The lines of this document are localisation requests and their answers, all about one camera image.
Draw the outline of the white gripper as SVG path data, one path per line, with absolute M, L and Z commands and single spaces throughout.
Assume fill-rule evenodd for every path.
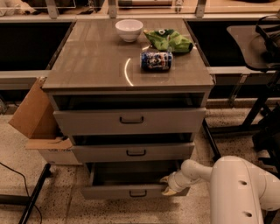
M 169 176 L 164 176 L 159 180 L 160 183 L 167 183 L 168 186 L 162 191 L 164 196 L 172 196 L 180 193 L 187 187 L 200 182 L 199 178 L 189 178 L 182 171 L 175 171 Z

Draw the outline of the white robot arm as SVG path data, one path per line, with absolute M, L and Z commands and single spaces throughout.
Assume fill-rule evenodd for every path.
M 200 181 L 210 183 L 211 224 L 264 224 L 263 211 L 280 209 L 280 179 L 249 161 L 225 156 L 213 166 L 184 161 L 178 171 L 160 179 L 165 196 Z

